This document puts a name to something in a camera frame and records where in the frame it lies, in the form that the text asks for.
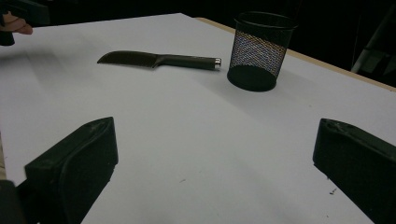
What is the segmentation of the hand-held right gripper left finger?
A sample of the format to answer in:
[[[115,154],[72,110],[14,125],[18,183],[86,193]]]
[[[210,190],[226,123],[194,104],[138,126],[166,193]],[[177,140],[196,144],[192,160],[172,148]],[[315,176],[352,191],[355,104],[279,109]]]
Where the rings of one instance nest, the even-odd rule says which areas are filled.
[[[24,166],[28,224],[80,224],[119,162],[114,119],[88,122]]]

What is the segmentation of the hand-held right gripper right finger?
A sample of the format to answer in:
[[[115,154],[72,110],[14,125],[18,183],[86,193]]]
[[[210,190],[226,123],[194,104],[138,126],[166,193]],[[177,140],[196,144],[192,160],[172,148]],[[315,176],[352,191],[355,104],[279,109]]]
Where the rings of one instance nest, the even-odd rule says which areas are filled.
[[[374,224],[396,224],[396,146],[348,123],[322,119],[313,162]]]

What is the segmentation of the dark kitchen knife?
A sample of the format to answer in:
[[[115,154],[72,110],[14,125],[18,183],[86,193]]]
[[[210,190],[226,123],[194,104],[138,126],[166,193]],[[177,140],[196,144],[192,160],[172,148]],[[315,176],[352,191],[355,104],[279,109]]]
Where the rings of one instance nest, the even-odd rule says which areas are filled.
[[[156,68],[160,65],[217,70],[221,67],[220,58],[197,57],[174,54],[154,54],[141,51],[117,50],[102,56],[98,63],[130,65]]]

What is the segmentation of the black mesh pen holder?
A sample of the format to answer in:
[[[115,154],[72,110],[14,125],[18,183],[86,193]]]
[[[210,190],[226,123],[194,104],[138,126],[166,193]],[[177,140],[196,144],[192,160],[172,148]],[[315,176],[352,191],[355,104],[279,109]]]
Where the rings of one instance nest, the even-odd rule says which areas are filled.
[[[246,91],[270,91],[298,23],[289,17],[248,11],[235,18],[228,80]]]

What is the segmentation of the grey metal stand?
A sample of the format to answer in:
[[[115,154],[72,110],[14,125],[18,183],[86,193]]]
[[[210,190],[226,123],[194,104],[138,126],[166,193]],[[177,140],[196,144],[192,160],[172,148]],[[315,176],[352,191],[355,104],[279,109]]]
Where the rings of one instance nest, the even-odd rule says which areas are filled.
[[[396,3],[389,7],[351,72],[396,88]]]

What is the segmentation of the white table cover sheet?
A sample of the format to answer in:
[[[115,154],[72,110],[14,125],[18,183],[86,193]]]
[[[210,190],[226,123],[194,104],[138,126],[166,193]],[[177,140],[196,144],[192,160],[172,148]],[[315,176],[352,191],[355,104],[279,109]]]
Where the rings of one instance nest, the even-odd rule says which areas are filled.
[[[84,224],[371,224],[313,164],[323,118],[396,146],[396,89],[296,52],[276,87],[225,70],[100,63],[117,49],[230,59],[233,35],[182,14],[41,27],[0,47],[7,176],[112,117],[119,163]]]

